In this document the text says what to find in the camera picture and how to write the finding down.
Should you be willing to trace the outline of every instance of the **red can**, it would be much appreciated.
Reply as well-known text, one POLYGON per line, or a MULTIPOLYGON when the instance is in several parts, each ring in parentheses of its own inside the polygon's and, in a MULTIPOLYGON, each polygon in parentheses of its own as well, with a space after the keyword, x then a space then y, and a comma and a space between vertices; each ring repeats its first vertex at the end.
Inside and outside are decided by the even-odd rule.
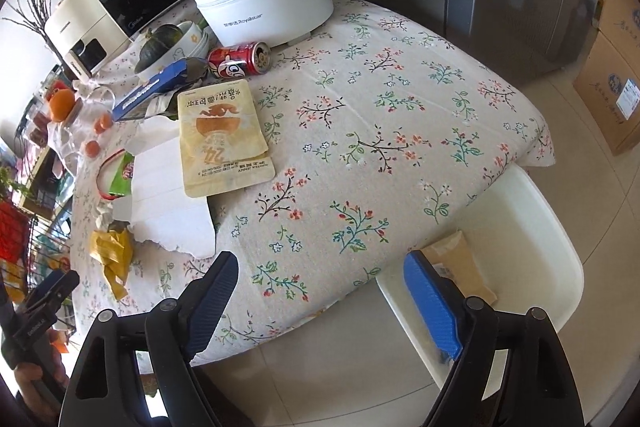
POLYGON ((264 42, 217 48, 209 54, 209 68, 218 78, 265 74, 271 68, 271 49, 264 42))

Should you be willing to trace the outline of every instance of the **green snack bag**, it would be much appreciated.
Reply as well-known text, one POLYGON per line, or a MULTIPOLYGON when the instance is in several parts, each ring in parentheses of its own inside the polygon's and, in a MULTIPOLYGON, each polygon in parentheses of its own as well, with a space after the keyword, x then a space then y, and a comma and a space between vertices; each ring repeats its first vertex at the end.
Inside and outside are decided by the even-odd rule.
POLYGON ((111 187, 109 187, 111 196, 129 196, 131 194, 134 159, 131 153, 124 153, 113 182, 111 182, 111 187))

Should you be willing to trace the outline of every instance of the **orange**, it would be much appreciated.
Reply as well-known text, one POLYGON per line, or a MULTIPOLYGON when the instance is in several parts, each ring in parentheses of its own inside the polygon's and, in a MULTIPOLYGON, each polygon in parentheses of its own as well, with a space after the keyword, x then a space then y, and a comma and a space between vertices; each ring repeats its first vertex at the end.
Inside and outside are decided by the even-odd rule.
POLYGON ((95 134, 102 134, 104 133, 104 129, 102 128, 102 124, 100 123, 100 120, 96 120, 94 123, 94 131, 95 134))
POLYGON ((111 118, 111 115, 108 112, 106 112, 104 115, 100 117, 100 126, 104 130, 107 130, 113 127, 113 118, 111 118))
POLYGON ((84 146, 84 154, 88 158, 95 158, 98 154, 100 154, 100 144, 96 140, 91 140, 91 142, 87 142, 84 146))
POLYGON ((63 122, 76 105, 76 96, 71 89, 60 89, 49 100, 51 120, 63 122))

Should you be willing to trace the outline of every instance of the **dining table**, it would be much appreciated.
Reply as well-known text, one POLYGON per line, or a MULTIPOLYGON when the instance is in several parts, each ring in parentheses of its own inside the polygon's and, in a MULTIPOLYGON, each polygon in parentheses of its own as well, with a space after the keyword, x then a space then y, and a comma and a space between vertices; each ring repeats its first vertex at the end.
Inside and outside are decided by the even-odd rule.
MULTIPOLYGON (((248 78, 276 175, 208 198, 215 250, 235 254, 239 280, 194 364, 236 355, 318 316, 439 239, 447 221, 512 162, 555 162, 540 112, 485 65, 383 7, 334 5, 306 38, 272 50, 268 73, 248 78)), ((199 18, 185 0, 152 26, 199 18)), ((94 79, 117 100, 138 85, 136 50, 94 79)), ((214 259, 135 243, 128 295, 117 301, 90 256, 98 168, 139 124, 116 124, 101 155, 78 168, 70 260, 81 280, 73 295, 80 335, 102 309, 137 314, 178 298, 214 259)), ((139 364, 142 373, 152 371, 143 355, 139 364)))

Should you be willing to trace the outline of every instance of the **tile floor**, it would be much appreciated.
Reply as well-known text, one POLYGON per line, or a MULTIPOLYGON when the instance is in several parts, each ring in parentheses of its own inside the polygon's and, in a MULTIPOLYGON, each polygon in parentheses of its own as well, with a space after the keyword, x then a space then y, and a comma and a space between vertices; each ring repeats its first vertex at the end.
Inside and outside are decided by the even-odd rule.
MULTIPOLYGON (((572 81, 580 61, 522 86, 558 163, 530 169, 584 264, 560 337, 590 420, 640 355, 640 146, 613 157, 572 81)), ((295 331, 210 364, 257 426, 417 427, 438 394, 375 283, 295 331)))

